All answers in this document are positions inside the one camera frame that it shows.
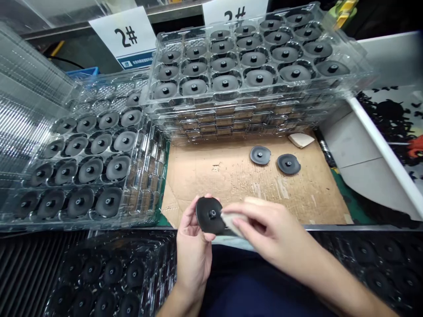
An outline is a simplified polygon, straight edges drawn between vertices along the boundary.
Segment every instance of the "blue label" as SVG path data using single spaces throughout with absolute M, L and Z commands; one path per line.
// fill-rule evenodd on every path
M 122 65 L 123 69 L 149 67 L 153 62 L 153 52 L 137 53 L 131 56 L 117 57 L 116 59 Z

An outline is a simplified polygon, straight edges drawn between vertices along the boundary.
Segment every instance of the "black cable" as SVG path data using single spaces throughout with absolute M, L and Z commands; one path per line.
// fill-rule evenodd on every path
M 47 58 L 51 58 L 51 59 L 60 60 L 60 61 L 62 61 L 62 62 L 67 62 L 67 63 L 72 64 L 72 65 L 75 65 L 76 67 L 79 67 L 79 68 L 81 68 L 81 69 L 85 69 L 85 67 L 82 67 L 81 65 L 79 65 L 79 64 L 77 64 L 77 63 L 74 63 L 74 62 L 72 62 L 72 61 L 70 61 L 70 60 L 63 59 L 63 58 L 60 58 L 60 57 L 57 57 L 57 56 L 46 55 L 45 57 L 47 57 Z

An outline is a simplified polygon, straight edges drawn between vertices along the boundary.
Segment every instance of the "sign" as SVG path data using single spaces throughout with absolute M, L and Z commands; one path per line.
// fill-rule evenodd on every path
M 144 7 L 89 22 L 123 69 L 150 67 L 156 36 Z
M 268 0 L 212 0 L 203 4 L 205 25 L 265 15 Z

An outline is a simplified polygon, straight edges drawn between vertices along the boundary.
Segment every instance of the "person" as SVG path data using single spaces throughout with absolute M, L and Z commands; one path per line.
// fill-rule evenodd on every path
M 248 197 L 224 207 L 247 217 L 233 224 L 258 254 L 214 245 L 212 265 L 215 235 L 198 225 L 198 199 L 181 218 L 177 281 L 157 316 L 398 316 L 277 203 Z

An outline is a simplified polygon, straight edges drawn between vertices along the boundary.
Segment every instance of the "left hand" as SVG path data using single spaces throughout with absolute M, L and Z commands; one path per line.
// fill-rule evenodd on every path
M 212 240 L 216 235 L 204 233 L 198 225 L 195 206 L 197 195 L 182 215 L 176 237 L 178 278 L 176 284 L 187 295 L 202 296 L 212 267 Z

